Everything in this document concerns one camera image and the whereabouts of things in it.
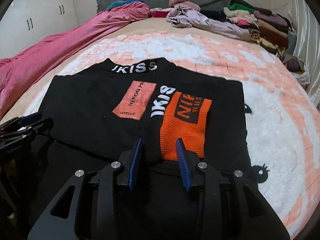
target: lavender cloth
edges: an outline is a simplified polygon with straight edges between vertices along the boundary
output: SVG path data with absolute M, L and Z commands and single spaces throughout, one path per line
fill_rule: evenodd
M 248 30 L 241 29 L 237 25 L 228 22 L 209 19 L 198 11 L 184 5 L 179 5 L 175 7 L 175 10 L 169 12 L 167 22 L 170 22 L 172 26 L 177 28 L 190 28 L 193 26 L 232 39 L 255 42 L 250 37 Z
M 254 11 L 253 15 L 256 18 L 261 19 L 261 20 L 272 22 L 272 23 L 275 23 L 275 24 L 278 24 L 281 26 L 288 26 L 287 22 L 279 15 L 267 16 L 267 15 L 261 14 L 259 11 Z

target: silver screw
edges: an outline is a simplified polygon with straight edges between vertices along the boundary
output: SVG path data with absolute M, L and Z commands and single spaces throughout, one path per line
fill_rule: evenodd
M 205 169 L 206 167 L 208 167 L 208 165 L 204 162 L 200 162 L 200 163 L 198 163 L 198 167 L 201 169 Z
M 78 170 L 78 171 L 76 171 L 76 173 L 75 173 L 75 175 L 76 175 L 77 177 L 81 177 L 81 176 L 83 176 L 83 174 L 84 174 L 84 171 L 83 171 L 83 170 Z
M 116 169 L 116 168 L 119 168 L 121 166 L 121 163 L 120 162 L 113 162 L 111 163 L 111 167 Z
M 234 175 L 235 175 L 236 177 L 242 177 L 243 172 L 242 172 L 242 171 L 235 171 L 235 172 L 234 172 Z

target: white wardrobe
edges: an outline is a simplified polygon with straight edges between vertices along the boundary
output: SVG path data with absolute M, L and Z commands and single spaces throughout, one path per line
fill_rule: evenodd
M 14 0 L 0 21 L 0 58 L 77 26 L 73 0 Z

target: pink comforter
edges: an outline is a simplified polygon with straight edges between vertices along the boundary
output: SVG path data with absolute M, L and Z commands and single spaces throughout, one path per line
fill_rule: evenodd
M 0 120 L 32 84 L 65 59 L 149 14 L 150 8 L 144 3 L 125 4 L 100 12 L 74 30 L 51 35 L 15 57 L 0 59 Z

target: mattress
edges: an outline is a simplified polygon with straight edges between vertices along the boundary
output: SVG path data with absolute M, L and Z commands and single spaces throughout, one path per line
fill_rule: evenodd
M 176 65 L 243 83 L 247 143 L 258 187 L 293 239 L 320 201 L 320 114 L 285 66 L 257 44 L 165 19 L 131 23 L 82 49 L 26 91 L 1 122 L 38 110 L 54 75 L 106 58 L 129 65 L 165 57 Z

